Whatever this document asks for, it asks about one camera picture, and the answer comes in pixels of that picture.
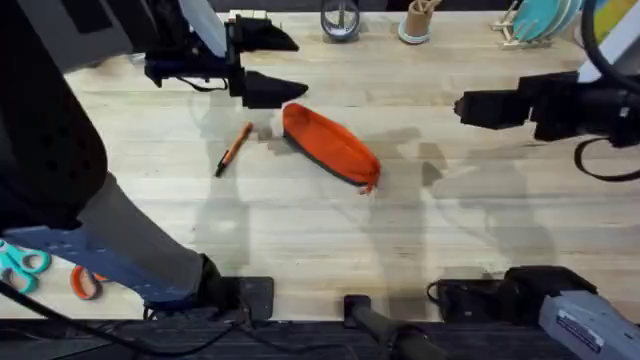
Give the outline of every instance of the teal plate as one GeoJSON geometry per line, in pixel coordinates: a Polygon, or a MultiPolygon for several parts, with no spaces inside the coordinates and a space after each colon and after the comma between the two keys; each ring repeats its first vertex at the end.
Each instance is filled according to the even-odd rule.
{"type": "Polygon", "coordinates": [[[553,32],[553,34],[551,34],[551,36],[561,34],[564,31],[564,29],[566,29],[567,26],[569,26],[569,24],[573,22],[573,19],[575,19],[576,16],[578,16],[580,9],[582,9],[583,3],[584,3],[583,0],[571,0],[571,4],[569,4],[569,11],[567,11],[567,15],[564,17],[564,19],[562,19],[560,26],[558,26],[558,28],[553,32]]]}
{"type": "Polygon", "coordinates": [[[525,0],[513,19],[513,31],[518,30],[514,33],[515,38],[520,41],[535,40],[553,24],[558,11],[564,11],[560,9],[558,0],[525,0]]]}
{"type": "Polygon", "coordinates": [[[549,25],[549,27],[542,34],[540,34],[540,39],[551,37],[553,34],[555,34],[560,24],[562,24],[562,21],[567,17],[569,8],[571,7],[571,3],[573,1],[575,0],[558,0],[560,8],[558,9],[556,16],[553,18],[551,25],[549,25]]]}

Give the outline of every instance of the orange pencil case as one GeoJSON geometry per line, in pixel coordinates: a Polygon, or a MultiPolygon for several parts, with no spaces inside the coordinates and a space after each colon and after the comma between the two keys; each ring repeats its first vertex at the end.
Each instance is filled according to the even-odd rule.
{"type": "Polygon", "coordinates": [[[365,194],[378,184],[380,162],[344,126],[299,104],[285,106],[282,122],[285,140],[329,173],[365,194]]]}

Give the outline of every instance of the teal scissors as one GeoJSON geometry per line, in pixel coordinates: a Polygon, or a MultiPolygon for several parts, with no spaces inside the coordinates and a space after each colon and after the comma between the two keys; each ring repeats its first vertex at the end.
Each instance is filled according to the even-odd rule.
{"type": "Polygon", "coordinates": [[[2,280],[22,294],[28,294],[38,287],[38,279],[34,275],[47,270],[50,264],[51,255],[46,252],[21,250],[9,245],[4,240],[0,240],[0,274],[2,275],[2,280]],[[40,265],[31,265],[31,262],[35,260],[34,258],[40,259],[40,265]],[[22,288],[15,284],[12,280],[12,275],[22,279],[24,283],[22,288]]]}

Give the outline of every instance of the label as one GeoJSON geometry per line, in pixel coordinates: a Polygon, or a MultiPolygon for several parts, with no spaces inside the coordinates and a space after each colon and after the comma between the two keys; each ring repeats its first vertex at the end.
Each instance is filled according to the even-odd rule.
{"type": "Polygon", "coordinates": [[[556,323],[585,344],[593,352],[599,354],[604,346],[604,340],[588,327],[582,325],[578,320],[564,310],[558,310],[556,323]]]}

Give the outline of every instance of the marker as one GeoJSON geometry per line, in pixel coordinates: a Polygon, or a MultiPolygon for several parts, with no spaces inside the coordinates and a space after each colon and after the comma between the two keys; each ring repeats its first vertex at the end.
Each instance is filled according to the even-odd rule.
{"type": "Polygon", "coordinates": [[[245,125],[242,129],[242,133],[240,133],[233,145],[231,145],[229,150],[225,151],[224,155],[222,155],[222,159],[220,159],[220,162],[218,163],[218,169],[216,170],[215,174],[217,178],[222,176],[222,173],[236,156],[244,141],[247,139],[247,137],[249,137],[251,130],[253,130],[253,124],[247,123],[247,125],[245,125]]]}

